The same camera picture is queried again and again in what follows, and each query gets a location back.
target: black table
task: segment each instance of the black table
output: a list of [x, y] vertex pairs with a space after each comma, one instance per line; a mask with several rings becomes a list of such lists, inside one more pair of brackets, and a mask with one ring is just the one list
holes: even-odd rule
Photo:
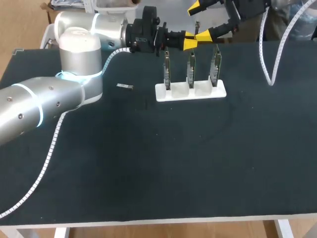
[[[264, 44], [269, 72], [277, 47]], [[257, 44], [220, 50], [226, 98], [165, 103], [155, 98], [163, 57], [116, 56], [102, 99], [66, 116], [42, 182], [0, 226], [316, 213], [317, 43], [287, 43], [273, 87]], [[206, 79], [211, 56], [211, 46], [196, 50], [197, 80]], [[185, 81], [186, 61], [187, 53], [171, 52], [172, 81]], [[59, 71], [57, 50], [18, 52], [0, 87]], [[56, 122], [0, 147], [0, 212], [35, 181]]]

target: wooden floor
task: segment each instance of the wooden floor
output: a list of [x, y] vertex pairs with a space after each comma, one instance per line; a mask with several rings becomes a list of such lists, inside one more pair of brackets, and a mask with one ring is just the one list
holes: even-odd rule
[[[0, 0], [0, 76], [15, 48], [36, 49], [48, 24], [40, 9], [43, 0]], [[295, 238], [301, 238], [317, 220], [291, 220]], [[40, 238], [53, 238], [54, 229], [37, 230]], [[74, 228], [71, 238], [276, 238], [272, 221], [148, 226]]]

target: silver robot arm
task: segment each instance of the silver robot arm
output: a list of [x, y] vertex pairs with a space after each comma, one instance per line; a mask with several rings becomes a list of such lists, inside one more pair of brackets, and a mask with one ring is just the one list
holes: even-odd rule
[[60, 36], [59, 51], [62, 72], [56, 77], [31, 78], [0, 90], [0, 145], [101, 98], [100, 39], [72, 29]]

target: white holder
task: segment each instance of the white holder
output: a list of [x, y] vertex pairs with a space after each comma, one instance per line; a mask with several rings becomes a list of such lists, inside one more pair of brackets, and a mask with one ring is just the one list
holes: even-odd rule
[[208, 80], [195, 81], [194, 88], [189, 88], [186, 82], [171, 83], [170, 90], [166, 90], [164, 83], [155, 85], [158, 102], [181, 101], [206, 98], [224, 98], [227, 96], [223, 81], [218, 80], [217, 87], [213, 87], [210, 76]]

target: table edge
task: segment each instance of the table edge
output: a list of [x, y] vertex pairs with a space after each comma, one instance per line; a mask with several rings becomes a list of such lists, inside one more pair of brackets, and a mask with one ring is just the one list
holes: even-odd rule
[[0, 228], [15, 229], [37, 229], [37, 228], [61, 228], [61, 227], [105, 227], [105, 226], [125, 226], [125, 225], [153, 225], [153, 224], [177, 224], [177, 223], [205, 223], [205, 222], [243, 222], [281, 219], [305, 219], [316, 218], [317, 213], [294, 214], [294, 215], [264, 215], [264, 216], [244, 216], [244, 217], [211, 217], [211, 218], [177, 218], [177, 219], [156, 219], [156, 220], [136, 220], [127, 222], [86, 222], [86, 223], [64, 223], [64, 224], [39, 224], [39, 225], [10, 225]]

